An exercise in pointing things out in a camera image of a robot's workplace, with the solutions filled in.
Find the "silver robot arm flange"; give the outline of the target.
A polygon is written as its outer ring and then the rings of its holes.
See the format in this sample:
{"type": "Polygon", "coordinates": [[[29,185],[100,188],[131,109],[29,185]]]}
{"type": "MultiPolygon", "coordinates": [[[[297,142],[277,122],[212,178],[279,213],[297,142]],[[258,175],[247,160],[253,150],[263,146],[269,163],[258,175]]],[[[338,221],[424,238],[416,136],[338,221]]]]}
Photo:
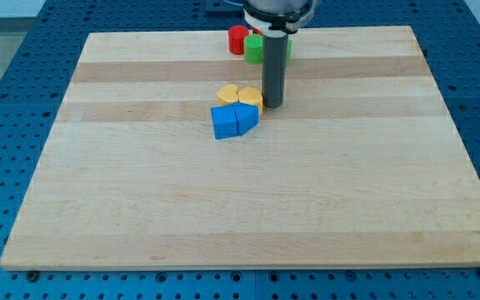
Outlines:
{"type": "Polygon", "coordinates": [[[245,0],[246,22],[263,35],[294,34],[314,17],[318,0],[245,0]]]}

